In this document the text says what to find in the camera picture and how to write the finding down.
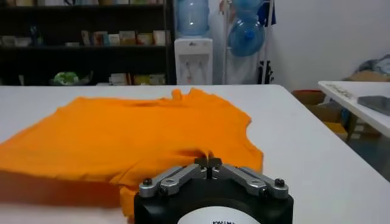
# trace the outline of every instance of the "orange t-shirt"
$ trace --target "orange t-shirt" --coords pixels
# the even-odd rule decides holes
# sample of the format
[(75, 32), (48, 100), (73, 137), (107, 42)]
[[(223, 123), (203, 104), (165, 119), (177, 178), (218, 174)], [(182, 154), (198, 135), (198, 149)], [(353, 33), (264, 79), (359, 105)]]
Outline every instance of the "orange t-shirt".
[(116, 184), (130, 216), (144, 178), (197, 157), (260, 171), (263, 154), (246, 137), (249, 123), (228, 101), (198, 89), (174, 90), (172, 99), (80, 97), (0, 144), (0, 170)]

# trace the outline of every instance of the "white wall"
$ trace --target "white wall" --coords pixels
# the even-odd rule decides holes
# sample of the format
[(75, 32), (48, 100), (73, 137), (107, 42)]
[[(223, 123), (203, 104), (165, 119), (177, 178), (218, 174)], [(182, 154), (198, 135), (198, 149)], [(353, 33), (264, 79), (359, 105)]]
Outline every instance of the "white wall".
[[(209, 0), (214, 39), (214, 77), (222, 71), (223, 16)], [(275, 0), (277, 24), (270, 45), (274, 83), (288, 89), (316, 88), (319, 80), (340, 80), (365, 60), (390, 54), (389, 0)], [(247, 67), (229, 68), (252, 75)]]

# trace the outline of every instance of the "white table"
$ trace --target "white table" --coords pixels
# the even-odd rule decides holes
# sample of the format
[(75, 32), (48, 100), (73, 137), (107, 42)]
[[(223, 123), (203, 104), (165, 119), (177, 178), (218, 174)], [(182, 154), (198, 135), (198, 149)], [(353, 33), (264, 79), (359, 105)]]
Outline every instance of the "white table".
[(358, 104), (361, 96), (390, 97), (390, 83), (386, 82), (319, 82), (320, 89), (337, 103), (390, 138), (390, 116)]
[[(153, 99), (174, 86), (0, 86), (0, 142), (77, 96)], [(180, 86), (187, 92), (189, 86)], [(390, 183), (281, 86), (199, 86), (247, 112), (248, 138), (264, 151), (264, 174), (282, 177), (296, 224), (390, 223)], [(125, 223), (119, 209), (0, 205), (0, 223)]]

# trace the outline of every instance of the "silver metal bracket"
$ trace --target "silver metal bracket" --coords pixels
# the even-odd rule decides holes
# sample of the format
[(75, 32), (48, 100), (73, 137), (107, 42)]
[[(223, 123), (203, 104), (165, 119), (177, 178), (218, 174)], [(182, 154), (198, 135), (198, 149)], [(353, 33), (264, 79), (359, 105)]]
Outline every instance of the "silver metal bracket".
[[(260, 175), (248, 167), (234, 167), (223, 164), (209, 167), (212, 179), (230, 179), (245, 187), (251, 195), (270, 196), (276, 199), (288, 198), (288, 186), (282, 179), (273, 180), (267, 176)], [(153, 197), (158, 191), (164, 195), (174, 195), (179, 192), (180, 187), (191, 179), (206, 179), (207, 168), (199, 164), (192, 164), (185, 168), (176, 166), (160, 174), (153, 179), (145, 179), (140, 184), (140, 196), (144, 198)]]

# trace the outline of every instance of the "floor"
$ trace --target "floor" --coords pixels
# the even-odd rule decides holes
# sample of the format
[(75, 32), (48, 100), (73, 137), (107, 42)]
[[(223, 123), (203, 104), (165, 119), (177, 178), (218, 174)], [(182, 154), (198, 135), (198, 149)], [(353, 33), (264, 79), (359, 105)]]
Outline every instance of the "floor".
[(390, 182), (390, 139), (377, 141), (351, 140), (348, 145)]

